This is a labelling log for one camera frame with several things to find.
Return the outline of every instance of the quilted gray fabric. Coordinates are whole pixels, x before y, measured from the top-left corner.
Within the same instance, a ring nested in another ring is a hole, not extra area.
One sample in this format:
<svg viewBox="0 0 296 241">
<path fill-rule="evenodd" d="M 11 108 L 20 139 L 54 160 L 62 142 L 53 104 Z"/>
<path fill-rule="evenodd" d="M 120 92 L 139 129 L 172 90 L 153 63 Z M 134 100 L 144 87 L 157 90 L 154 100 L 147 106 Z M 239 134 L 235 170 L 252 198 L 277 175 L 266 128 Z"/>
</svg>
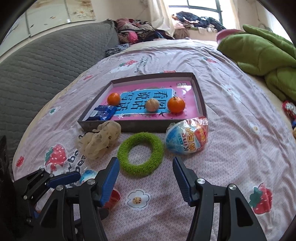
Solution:
<svg viewBox="0 0 296 241">
<path fill-rule="evenodd" d="M 113 22 L 106 20 L 47 34 L 0 64 L 0 136 L 7 136 L 11 161 L 42 107 L 118 44 Z"/>
</svg>

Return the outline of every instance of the green ring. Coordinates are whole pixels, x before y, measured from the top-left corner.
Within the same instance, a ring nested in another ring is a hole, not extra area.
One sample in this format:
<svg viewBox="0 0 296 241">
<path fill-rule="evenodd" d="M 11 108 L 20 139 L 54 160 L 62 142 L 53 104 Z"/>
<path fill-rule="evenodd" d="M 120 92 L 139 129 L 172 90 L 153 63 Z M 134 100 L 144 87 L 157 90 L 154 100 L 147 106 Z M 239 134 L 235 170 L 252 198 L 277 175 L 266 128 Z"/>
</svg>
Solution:
<svg viewBox="0 0 296 241">
<path fill-rule="evenodd" d="M 148 142 L 152 146 L 152 153 L 148 161 L 140 165 L 133 165 L 128 160 L 129 151 L 140 143 Z M 140 132 L 130 136 L 119 147 L 117 158 L 120 167 L 128 174 L 137 177 L 150 175 L 159 167 L 163 159 L 163 143 L 159 137 L 148 132 Z"/>
</svg>

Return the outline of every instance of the beige hair scrunchie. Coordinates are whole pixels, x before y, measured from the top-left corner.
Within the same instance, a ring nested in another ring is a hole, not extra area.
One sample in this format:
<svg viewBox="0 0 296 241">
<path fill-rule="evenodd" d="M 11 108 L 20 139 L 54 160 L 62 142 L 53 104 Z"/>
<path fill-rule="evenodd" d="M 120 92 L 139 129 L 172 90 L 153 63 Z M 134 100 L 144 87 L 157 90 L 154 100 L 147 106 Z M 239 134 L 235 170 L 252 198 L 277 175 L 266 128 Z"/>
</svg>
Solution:
<svg viewBox="0 0 296 241">
<path fill-rule="evenodd" d="M 87 132 L 82 138 L 78 138 L 75 147 L 82 155 L 95 160 L 102 157 L 108 147 L 114 146 L 120 134 L 120 124 L 109 120 L 99 125 L 97 129 L 93 129 L 92 132 Z"/>
</svg>

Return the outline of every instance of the orange fruit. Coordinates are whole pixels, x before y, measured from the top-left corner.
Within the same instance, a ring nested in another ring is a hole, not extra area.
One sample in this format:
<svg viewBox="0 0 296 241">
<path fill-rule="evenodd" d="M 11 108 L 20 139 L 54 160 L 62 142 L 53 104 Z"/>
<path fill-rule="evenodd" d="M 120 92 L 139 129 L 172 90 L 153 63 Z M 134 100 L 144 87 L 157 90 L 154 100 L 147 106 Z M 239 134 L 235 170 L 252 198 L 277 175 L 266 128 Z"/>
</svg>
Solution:
<svg viewBox="0 0 296 241">
<path fill-rule="evenodd" d="M 168 109 L 172 113 L 180 113 L 185 109 L 185 102 L 180 97 L 172 97 L 168 101 Z"/>
<path fill-rule="evenodd" d="M 121 98 L 120 98 L 120 94 L 118 93 L 112 93 L 107 98 L 108 105 L 116 106 L 116 105 L 119 105 L 120 101 L 121 101 Z"/>
</svg>

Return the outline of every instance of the silver bolt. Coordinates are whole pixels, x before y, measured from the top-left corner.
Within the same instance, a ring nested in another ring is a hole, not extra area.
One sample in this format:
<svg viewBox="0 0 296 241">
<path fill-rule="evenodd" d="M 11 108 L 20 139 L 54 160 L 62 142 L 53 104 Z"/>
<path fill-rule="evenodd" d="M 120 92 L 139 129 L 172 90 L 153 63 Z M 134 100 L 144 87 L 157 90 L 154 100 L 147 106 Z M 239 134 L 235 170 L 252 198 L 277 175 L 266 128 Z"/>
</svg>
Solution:
<svg viewBox="0 0 296 241">
<path fill-rule="evenodd" d="M 229 189 L 231 189 L 231 190 L 235 190 L 237 187 L 234 185 L 234 184 L 230 184 L 229 185 Z"/>
<path fill-rule="evenodd" d="M 57 191 L 61 191 L 63 189 L 64 189 L 64 186 L 63 185 L 57 185 L 57 187 L 56 187 L 56 190 Z"/>
<path fill-rule="evenodd" d="M 197 180 L 197 182 L 198 182 L 199 184 L 204 184 L 204 183 L 205 183 L 205 179 L 203 179 L 203 178 L 199 178 L 199 179 Z"/>
<path fill-rule="evenodd" d="M 88 184 L 88 185 L 93 185 L 95 182 L 96 182 L 96 180 L 93 179 L 93 178 L 87 180 L 87 184 Z"/>
</svg>

